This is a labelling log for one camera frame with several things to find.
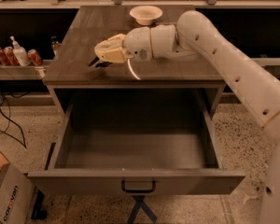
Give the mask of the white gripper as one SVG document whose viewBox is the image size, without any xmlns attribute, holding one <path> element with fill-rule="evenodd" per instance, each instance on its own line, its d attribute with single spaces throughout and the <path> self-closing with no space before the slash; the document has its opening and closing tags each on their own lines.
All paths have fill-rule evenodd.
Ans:
<svg viewBox="0 0 280 224">
<path fill-rule="evenodd" d="M 94 48 L 96 56 L 104 62 L 124 63 L 128 58 L 137 62 L 148 62 L 152 59 L 150 29 L 140 27 L 128 34 L 109 37 Z"/>
</svg>

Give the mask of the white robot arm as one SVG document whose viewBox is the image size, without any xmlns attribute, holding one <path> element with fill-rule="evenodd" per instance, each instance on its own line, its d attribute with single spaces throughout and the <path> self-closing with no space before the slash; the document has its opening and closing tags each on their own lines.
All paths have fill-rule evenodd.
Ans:
<svg viewBox="0 0 280 224">
<path fill-rule="evenodd" d="M 280 224 L 280 81 L 225 39 L 196 10 L 183 13 L 175 25 L 141 27 L 97 44 L 96 56 L 111 63 L 156 58 L 190 61 L 201 54 L 276 143 L 265 182 L 259 224 Z"/>
</svg>

